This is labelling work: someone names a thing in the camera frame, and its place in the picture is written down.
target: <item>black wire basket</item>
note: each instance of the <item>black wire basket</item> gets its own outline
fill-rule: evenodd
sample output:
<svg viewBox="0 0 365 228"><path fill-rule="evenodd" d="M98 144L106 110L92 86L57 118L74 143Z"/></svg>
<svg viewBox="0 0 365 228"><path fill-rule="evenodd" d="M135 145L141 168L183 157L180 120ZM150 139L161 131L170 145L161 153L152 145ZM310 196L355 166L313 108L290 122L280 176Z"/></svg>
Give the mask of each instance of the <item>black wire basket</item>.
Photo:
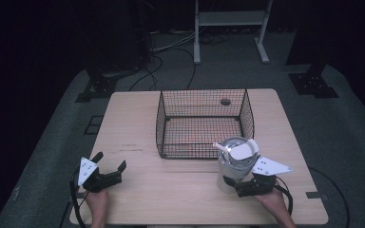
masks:
<svg viewBox="0 0 365 228"><path fill-rule="evenodd" d="M246 89L167 90L160 94L156 144L164 159L217 159L212 146L240 136L254 138Z"/></svg>

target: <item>metal leg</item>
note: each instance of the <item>metal leg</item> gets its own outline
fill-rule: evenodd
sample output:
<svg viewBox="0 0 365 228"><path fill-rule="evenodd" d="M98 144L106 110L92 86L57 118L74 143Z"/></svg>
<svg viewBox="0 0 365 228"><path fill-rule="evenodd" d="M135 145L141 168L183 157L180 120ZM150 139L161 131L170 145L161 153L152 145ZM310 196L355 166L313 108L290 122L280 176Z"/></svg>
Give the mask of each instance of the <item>metal leg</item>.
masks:
<svg viewBox="0 0 365 228"><path fill-rule="evenodd" d="M200 10L198 0L195 1L195 41L194 41L194 63L201 62L200 53Z"/></svg>
<svg viewBox="0 0 365 228"><path fill-rule="evenodd" d="M269 20L269 15L271 13L272 2L273 2L273 0L268 1L268 5L266 7L265 14L263 16L262 26L260 28L260 35L258 38L255 38L256 45L259 50L260 58L261 58L262 62L265 64L269 64L269 58L268 58L268 55L266 55L266 51L265 51L265 48L263 47L262 41L263 41L263 37L265 35L266 27L268 26L268 20Z"/></svg>

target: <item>hand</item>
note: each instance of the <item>hand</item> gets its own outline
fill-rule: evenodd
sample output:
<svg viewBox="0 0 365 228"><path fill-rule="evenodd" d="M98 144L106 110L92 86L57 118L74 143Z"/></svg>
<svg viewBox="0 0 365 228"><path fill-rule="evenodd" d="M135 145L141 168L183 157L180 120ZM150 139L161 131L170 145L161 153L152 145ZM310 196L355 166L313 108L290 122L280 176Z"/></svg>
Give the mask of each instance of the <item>hand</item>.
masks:
<svg viewBox="0 0 365 228"><path fill-rule="evenodd" d="M108 190L98 193L85 192L86 202L92 215L91 228L104 228L108 214Z"/></svg>
<svg viewBox="0 0 365 228"><path fill-rule="evenodd" d="M273 188L272 192L263 195L257 195L254 196L254 198L258 200L260 204L262 204L262 206L274 216L280 227L296 227L292 217L287 211L283 194L278 189Z"/></svg>

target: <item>white shelf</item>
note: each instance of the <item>white shelf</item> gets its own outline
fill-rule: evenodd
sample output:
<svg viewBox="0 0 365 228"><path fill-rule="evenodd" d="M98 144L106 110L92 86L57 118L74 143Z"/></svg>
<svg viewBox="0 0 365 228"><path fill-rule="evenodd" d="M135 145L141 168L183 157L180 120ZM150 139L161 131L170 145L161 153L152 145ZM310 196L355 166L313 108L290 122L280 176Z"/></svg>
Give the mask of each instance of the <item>white shelf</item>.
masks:
<svg viewBox="0 0 365 228"><path fill-rule="evenodd" d="M200 12L199 26L262 25L264 10Z"/></svg>

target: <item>gray carpet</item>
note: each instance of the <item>gray carpet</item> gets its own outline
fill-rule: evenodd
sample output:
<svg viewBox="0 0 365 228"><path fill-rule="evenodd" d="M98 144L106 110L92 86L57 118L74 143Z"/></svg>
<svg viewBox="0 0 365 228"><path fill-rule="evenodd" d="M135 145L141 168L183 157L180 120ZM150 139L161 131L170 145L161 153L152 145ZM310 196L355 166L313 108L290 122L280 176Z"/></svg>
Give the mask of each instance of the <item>gray carpet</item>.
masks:
<svg viewBox="0 0 365 228"><path fill-rule="evenodd" d="M214 46L202 45L202 62L196 66L190 88L273 88L277 91L298 144L309 166L325 173L341 189L349 203L350 227L365 227L365 107L346 78L331 66L322 77L339 98L316 99L298 95L288 74L305 72L308 66L286 66L294 33L266 33L264 45L270 64L264 65L254 43L255 34L230 35ZM182 39L171 34L153 36L156 47ZM183 48L192 53L192 43ZM162 67L154 73L157 84L146 77L132 90L186 89L194 70L186 52L174 49L156 54ZM160 60L148 64L154 70ZM147 72L121 79L117 91L128 91ZM69 200L68 181L82 156L88 157L95 135L86 135L90 118L104 115L108 99L75 103L88 82L85 71L75 76L58 104L22 177L17 194L0 215L0 227L58 227ZM329 221L323 227L345 227L346 210L340 194L319 173L311 171L324 197ZM63 227L76 227L68 221Z"/></svg>

